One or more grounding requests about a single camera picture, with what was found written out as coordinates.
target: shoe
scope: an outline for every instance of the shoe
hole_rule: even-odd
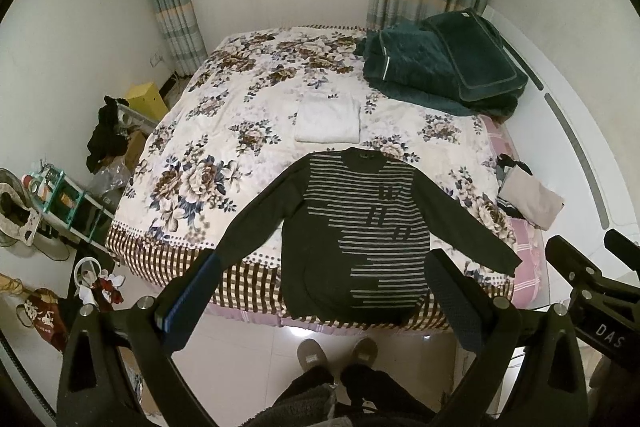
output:
[[[302,371],[305,372],[312,367],[316,367],[316,365],[328,367],[326,355],[322,347],[313,339],[305,339],[298,346],[298,362],[300,362]]]
[[[361,363],[371,367],[378,357],[378,344],[370,338],[364,337],[353,348],[351,363]]]

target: white headboard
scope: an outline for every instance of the white headboard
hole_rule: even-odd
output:
[[[562,235],[605,277],[625,276],[629,269],[604,248],[604,233],[617,229],[640,241],[640,229],[607,141],[569,82],[536,45],[493,8],[488,6],[483,16],[513,47],[516,62],[524,60],[522,69],[532,80],[506,122],[518,156],[536,178],[565,200],[551,229],[543,232],[545,243]],[[551,302],[562,301],[571,286],[548,268]]]

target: floral bedspread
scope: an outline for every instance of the floral bedspread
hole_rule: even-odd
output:
[[[513,230],[495,205],[495,158],[482,119],[391,100],[370,88],[362,58],[353,55],[363,36],[359,30],[298,27],[225,39],[149,137],[113,226],[157,250],[215,247],[236,214],[287,166],[327,149],[294,141],[306,93],[348,93],[360,103],[361,147],[411,163],[513,247]],[[432,246],[443,247],[478,282],[507,282],[437,238]],[[176,256],[145,256],[147,270],[136,271],[153,271],[146,276],[151,282],[166,283],[188,265]],[[280,230],[244,265],[278,268]]]

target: yellow box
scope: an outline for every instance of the yellow box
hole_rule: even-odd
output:
[[[131,86],[125,98],[130,108],[154,120],[162,120],[169,112],[153,82]]]

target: white folded cloth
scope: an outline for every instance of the white folded cloth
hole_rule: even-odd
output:
[[[360,104],[348,94],[308,94],[300,102],[294,139],[311,143],[360,143]]]
[[[517,165],[507,172],[498,194],[542,230],[548,230],[564,206],[564,200]]]

